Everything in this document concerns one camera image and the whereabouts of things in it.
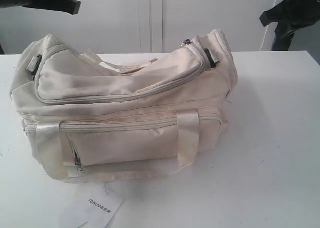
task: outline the white table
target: white table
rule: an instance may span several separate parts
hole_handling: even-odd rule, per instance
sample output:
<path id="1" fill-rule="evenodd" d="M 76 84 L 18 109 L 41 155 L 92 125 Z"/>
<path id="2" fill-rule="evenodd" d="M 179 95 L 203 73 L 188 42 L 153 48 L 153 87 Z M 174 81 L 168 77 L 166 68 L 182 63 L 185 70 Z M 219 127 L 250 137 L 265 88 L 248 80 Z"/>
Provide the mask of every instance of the white table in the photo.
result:
<path id="1" fill-rule="evenodd" d="M 130 62 L 163 54 L 102 55 Z M 18 55 L 0 57 L 0 227 L 55 228 L 92 184 L 49 178 L 11 104 Z M 320 66 L 307 52 L 234 53 L 239 82 L 215 150 L 166 179 L 121 181 L 112 228 L 320 228 Z"/>

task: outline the top pocket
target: top pocket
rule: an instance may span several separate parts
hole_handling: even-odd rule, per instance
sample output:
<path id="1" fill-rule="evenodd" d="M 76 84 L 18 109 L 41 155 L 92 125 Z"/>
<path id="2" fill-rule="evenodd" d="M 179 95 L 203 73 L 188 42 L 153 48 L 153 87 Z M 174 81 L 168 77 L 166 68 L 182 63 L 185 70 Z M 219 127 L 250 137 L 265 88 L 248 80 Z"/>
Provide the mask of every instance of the top pocket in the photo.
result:
<path id="1" fill-rule="evenodd" d="M 48 49 L 35 81 L 45 104 L 91 104 L 132 101 L 181 86 L 200 75 L 207 60 L 194 44 L 178 49 L 133 74 L 121 74 L 85 62 L 66 45 Z"/>

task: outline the paper tag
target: paper tag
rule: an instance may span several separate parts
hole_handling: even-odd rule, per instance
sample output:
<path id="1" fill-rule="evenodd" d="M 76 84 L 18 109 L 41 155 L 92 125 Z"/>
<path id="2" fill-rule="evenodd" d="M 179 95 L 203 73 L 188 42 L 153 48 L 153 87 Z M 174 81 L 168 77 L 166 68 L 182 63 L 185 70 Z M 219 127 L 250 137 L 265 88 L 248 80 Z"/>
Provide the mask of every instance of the paper tag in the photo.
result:
<path id="1" fill-rule="evenodd" d="M 79 228 L 89 223 L 94 228 L 105 228 L 118 211 L 123 199 L 103 185 L 84 194 L 61 214 L 60 228 Z"/>

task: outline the fabric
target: fabric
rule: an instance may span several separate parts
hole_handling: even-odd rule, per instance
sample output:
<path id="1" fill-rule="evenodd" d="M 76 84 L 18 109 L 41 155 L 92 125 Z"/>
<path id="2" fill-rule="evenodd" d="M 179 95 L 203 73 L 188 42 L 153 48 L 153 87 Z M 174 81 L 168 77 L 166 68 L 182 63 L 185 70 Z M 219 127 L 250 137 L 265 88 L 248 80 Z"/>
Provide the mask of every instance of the fabric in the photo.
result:
<path id="1" fill-rule="evenodd" d="M 215 68 L 205 49 L 216 55 Z M 160 60 L 127 65 L 79 54 L 48 35 L 21 55 L 10 94 L 33 155 L 52 178 L 115 181 L 173 174 L 213 149 L 237 81 L 220 30 Z M 163 169 L 174 157 L 172 169 Z"/>

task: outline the carrying strap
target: carrying strap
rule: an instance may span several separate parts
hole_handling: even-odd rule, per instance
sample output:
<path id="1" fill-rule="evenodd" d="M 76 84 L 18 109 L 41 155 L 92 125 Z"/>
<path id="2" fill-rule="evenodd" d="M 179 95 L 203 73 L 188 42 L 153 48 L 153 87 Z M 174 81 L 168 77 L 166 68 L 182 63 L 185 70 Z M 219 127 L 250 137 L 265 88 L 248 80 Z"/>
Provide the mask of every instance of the carrying strap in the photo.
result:
<path id="1" fill-rule="evenodd" d="M 121 171 L 111 173 L 81 174 L 69 177 L 63 162 L 63 151 L 60 140 L 60 122 L 48 122 L 37 125 L 36 142 L 41 163 L 46 173 L 55 180 L 65 183 L 113 182 L 149 178 L 163 178 L 178 173 L 191 165 L 198 153 L 200 140 L 200 121 L 196 109 L 178 111 L 178 164 L 179 167 L 170 172 Z"/>
<path id="2" fill-rule="evenodd" d="M 108 65 L 109 67 L 118 70 L 119 73 L 124 74 L 124 75 L 138 72 L 138 71 L 142 70 L 143 68 L 150 66 L 152 63 L 158 61 L 158 59 L 155 58 L 150 61 L 142 61 L 142 62 L 131 63 L 131 64 L 127 64 L 127 65 L 116 65 L 116 64 L 112 64 L 112 63 L 109 63 L 109 62 L 102 60 L 98 55 L 94 54 L 90 49 L 87 49 L 82 54 L 82 56 L 90 59 L 92 62 L 96 63 L 97 65 L 104 63 L 104 64 Z"/>

